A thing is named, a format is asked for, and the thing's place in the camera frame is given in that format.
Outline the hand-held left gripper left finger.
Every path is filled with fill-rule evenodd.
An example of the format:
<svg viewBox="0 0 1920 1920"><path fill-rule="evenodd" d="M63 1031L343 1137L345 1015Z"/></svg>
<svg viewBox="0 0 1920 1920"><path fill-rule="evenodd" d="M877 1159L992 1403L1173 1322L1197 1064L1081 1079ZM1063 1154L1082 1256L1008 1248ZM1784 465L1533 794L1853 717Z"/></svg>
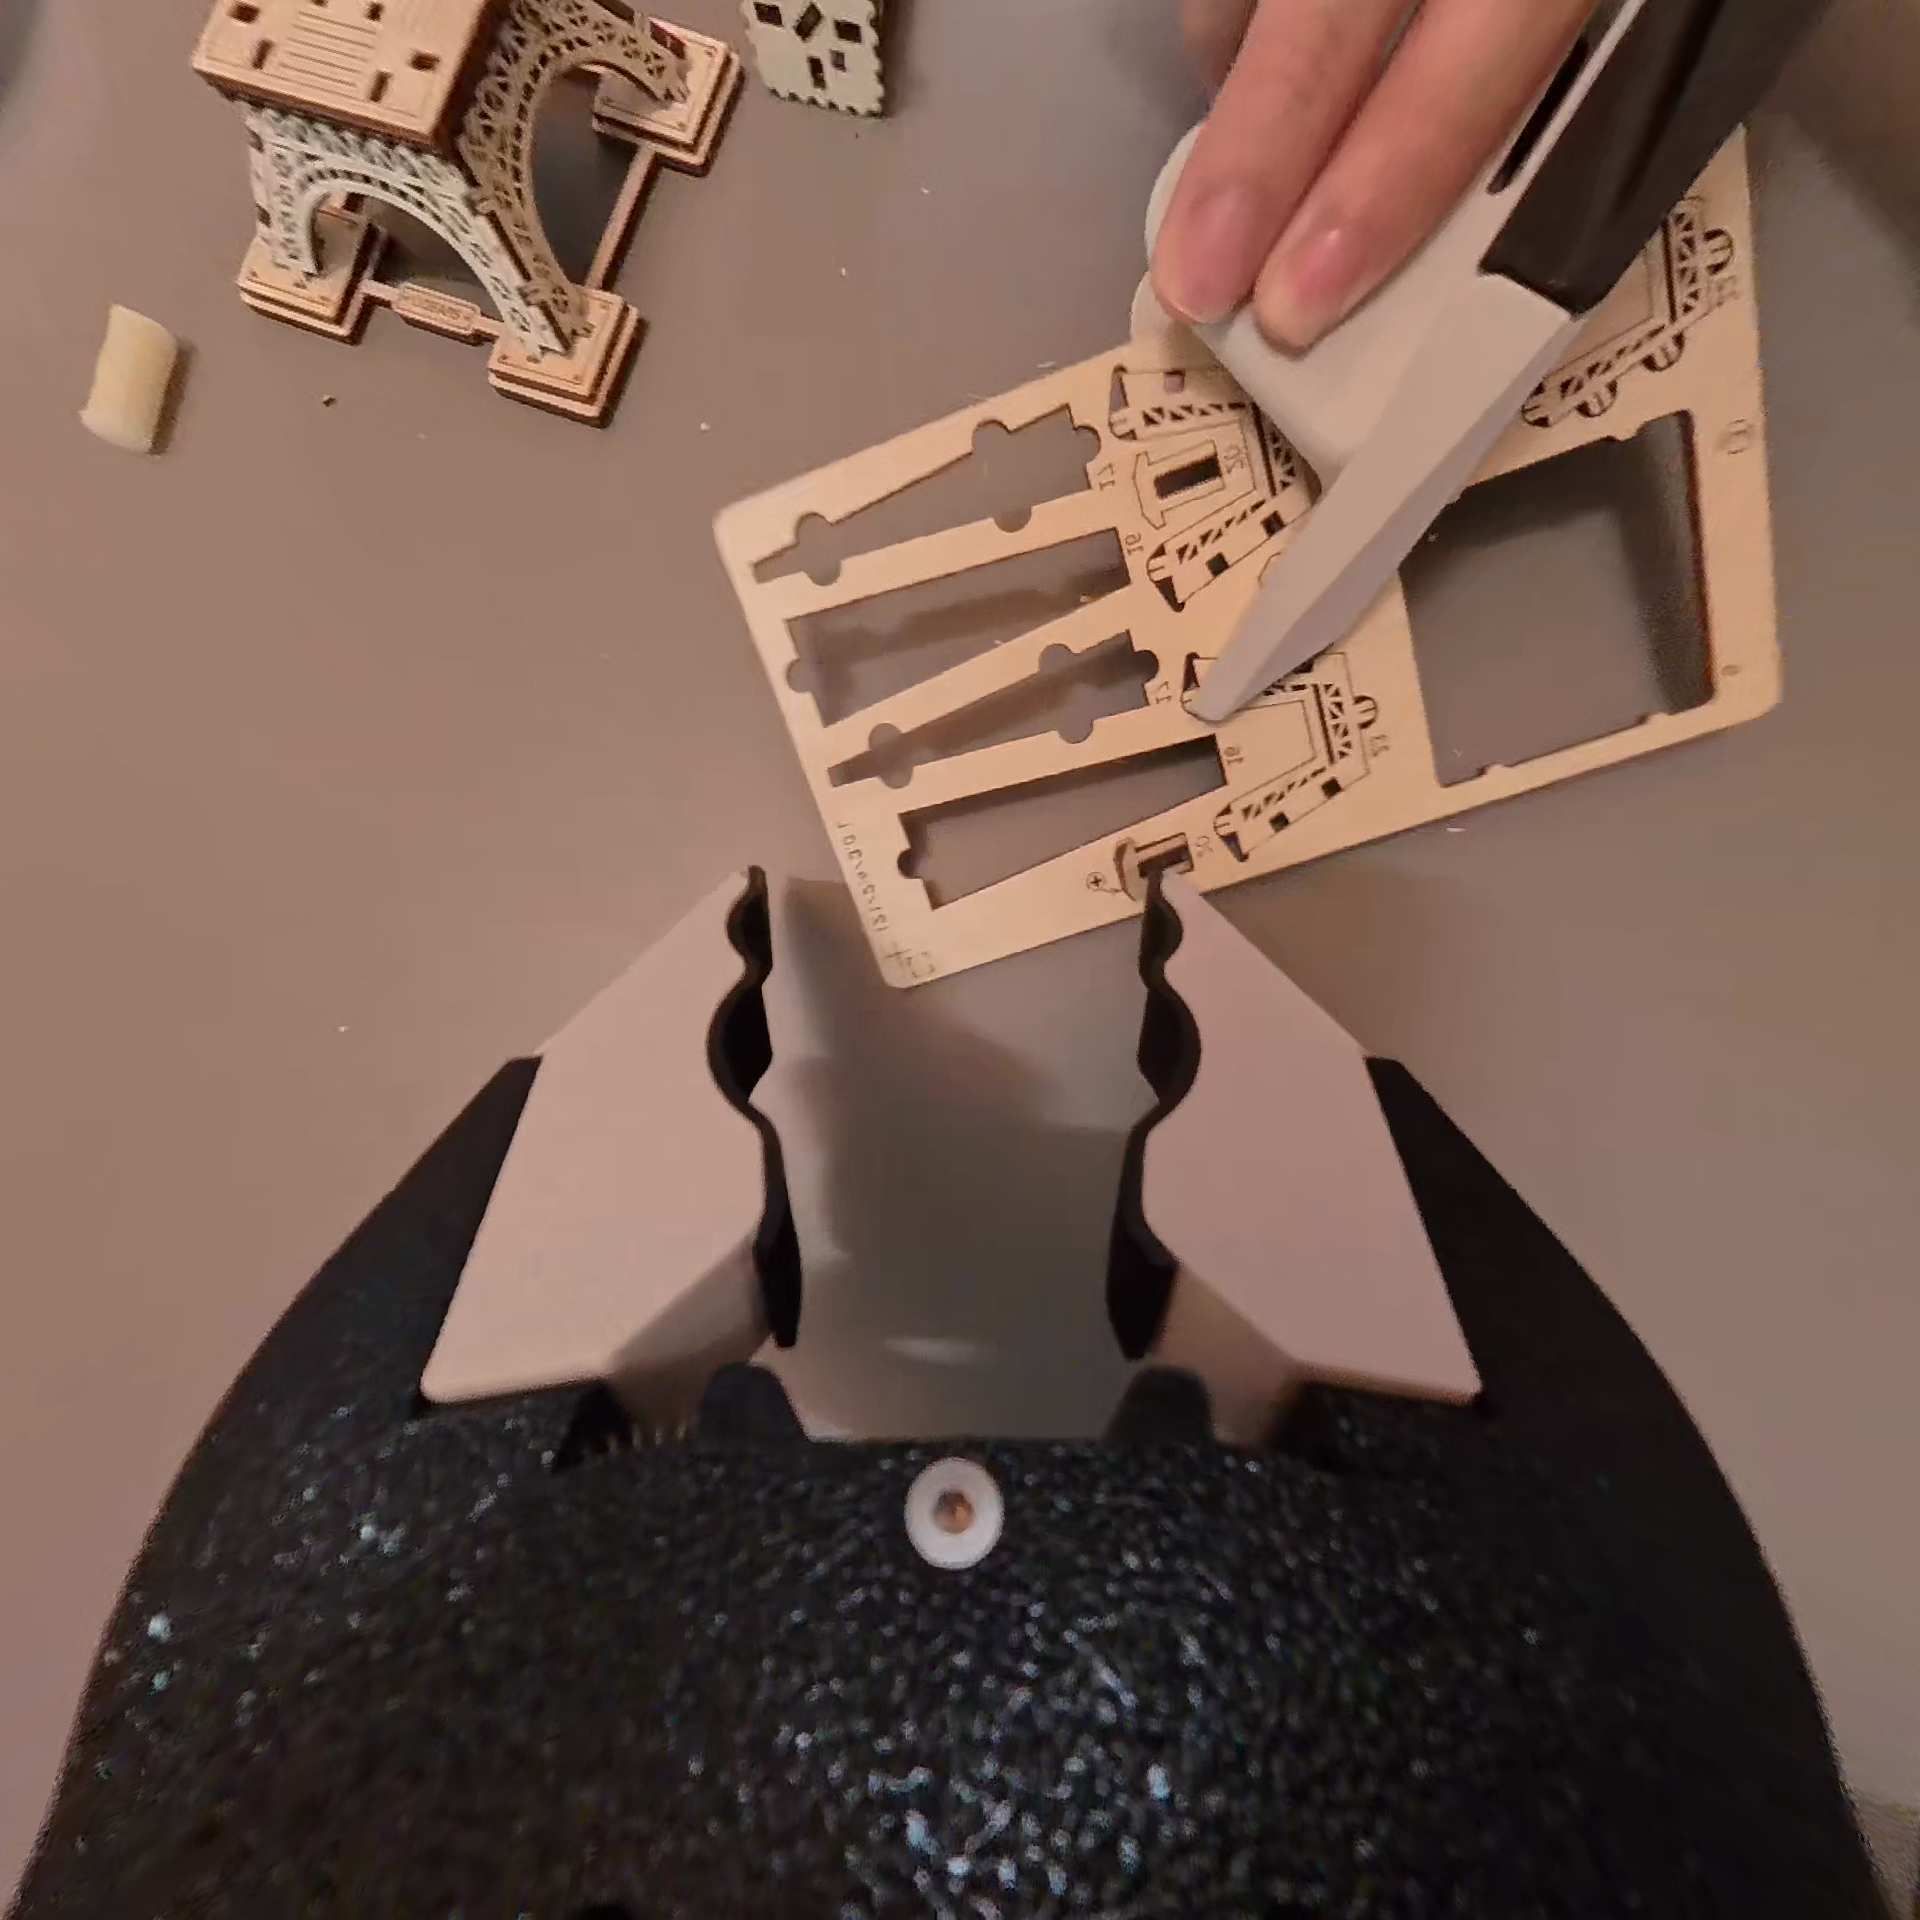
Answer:
<svg viewBox="0 0 1920 1920"><path fill-rule="evenodd" d="M446 1406L602 1385L683 1425L792 1348L800 1237L774 1122L764 870L726 877L542 1046L421 1376Z"/></svg>

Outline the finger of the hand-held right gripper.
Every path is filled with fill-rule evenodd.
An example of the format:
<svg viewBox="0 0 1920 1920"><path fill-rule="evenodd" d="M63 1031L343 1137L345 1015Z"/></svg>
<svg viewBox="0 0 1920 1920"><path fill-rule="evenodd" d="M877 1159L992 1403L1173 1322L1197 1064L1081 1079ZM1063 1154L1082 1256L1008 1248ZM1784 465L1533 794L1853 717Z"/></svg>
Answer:
<svg viewBox="0 0 1920 1920"><path fill-rule="evenodd" d="M1223 724L1355 626L1572 340L1572 315L1483 258L1643 4L1592 4L1572 51L1430 237L1311 349L1282 351L1249 308L1190 328L1309 465L1319 496L1194 695ZM1150 268L1202 121L1148 205Z"/></svg>

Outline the wooden tower base model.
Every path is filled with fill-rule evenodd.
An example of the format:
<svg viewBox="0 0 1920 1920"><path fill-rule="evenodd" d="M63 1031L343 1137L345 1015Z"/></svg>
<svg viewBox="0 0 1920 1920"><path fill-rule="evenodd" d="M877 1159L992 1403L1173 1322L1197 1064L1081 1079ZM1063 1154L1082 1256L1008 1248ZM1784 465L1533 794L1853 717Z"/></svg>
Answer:
<svg viewBox="0 0 1920 1920"><path fill-rule="evenodd" d="M644 333L613 278L654 174L702 177L739 100L726 41L604 3L220 3L194 72L244 112L257 315L354 342L369 310L485 344L493 391L600 426ZM633 151L588 271L537 194L542 111L594 81Z"/></svg>

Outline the person's right hand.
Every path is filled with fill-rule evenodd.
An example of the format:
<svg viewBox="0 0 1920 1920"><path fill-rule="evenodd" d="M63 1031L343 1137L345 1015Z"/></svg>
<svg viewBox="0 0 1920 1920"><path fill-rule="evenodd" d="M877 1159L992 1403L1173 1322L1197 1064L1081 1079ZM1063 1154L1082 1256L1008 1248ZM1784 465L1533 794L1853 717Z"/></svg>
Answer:
<svg viewBox="0 0 1920 1920"><path fill-rule="evenodd" d="M1417 252L1569 59L1585 3L1187 3L1213 104L1150 278L1302 352Z"/></svg>

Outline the small square wooden puzzle piece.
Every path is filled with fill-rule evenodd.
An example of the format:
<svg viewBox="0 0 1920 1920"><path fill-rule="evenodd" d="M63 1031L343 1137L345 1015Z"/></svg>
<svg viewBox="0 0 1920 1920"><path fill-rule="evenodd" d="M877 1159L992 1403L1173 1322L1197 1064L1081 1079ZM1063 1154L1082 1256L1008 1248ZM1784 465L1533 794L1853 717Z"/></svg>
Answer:
<svg viewBox="0 0 1920 1920"><path fill-rule="evenodd" d="M760 82L786 100L860 119L886 111L886 3L740 3Z"/></svg>

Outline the wooden puzzle parts sheet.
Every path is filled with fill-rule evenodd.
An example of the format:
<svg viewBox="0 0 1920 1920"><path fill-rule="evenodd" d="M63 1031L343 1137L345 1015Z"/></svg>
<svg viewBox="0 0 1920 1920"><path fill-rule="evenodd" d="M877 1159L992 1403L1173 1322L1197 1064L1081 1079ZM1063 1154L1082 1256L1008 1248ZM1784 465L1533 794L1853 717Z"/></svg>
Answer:
<svg viewBox="0 0 1920 1920"><path fill-rule="evenodd" d="M1148 288L1132 339L900 438L724 506L716 548L856 916L891 988L917 991L1141 914L1156 877L1200 893L1282 873L1762 717L1780 698L1748 137L1734 132L1543 376L1474 475L1541 483L1576 454L1685 434L1706 697L1683 713L1444 783L1404 591L1218 728L1192 698L1232 616L1311 512L1304 465ZM957 468L986 426L1091 431L1084 481L1028 506L873 547L828 583L764 574L806 521ZM1125 587L1030 616L975 658L848 717L800 681L805 620L1113 539ZM1164 806L959 901L909 873L911 827L1148 757L1207 749L1221 790Z"/></svg>

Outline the small pale wax cylinder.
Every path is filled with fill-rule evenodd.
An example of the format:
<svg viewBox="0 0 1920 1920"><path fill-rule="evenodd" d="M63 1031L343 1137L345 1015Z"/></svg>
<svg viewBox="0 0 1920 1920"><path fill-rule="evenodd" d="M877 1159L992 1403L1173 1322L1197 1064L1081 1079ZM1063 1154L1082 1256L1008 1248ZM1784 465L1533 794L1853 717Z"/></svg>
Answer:
<svg viewBox="0 0 1920 1920"><path fill-rule="evenodd" d="M180 363L180 340L154 318L115 302L78 415L84 431L120 452L153 456Z"/></svg>

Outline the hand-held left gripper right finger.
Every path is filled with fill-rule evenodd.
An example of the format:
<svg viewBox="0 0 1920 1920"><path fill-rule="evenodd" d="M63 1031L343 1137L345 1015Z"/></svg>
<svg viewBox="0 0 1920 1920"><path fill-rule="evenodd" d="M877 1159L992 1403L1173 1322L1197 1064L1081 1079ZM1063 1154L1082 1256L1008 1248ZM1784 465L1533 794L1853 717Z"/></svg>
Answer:
<svg viewBox="0 0 1920 1920"><path fill-rule="evenodd" d="M1136 1385L1264 1445L1311 1387L1442 1406L1483 1378L1370 1055L1189 877L1143 914L1106 1307Z"/></svg>

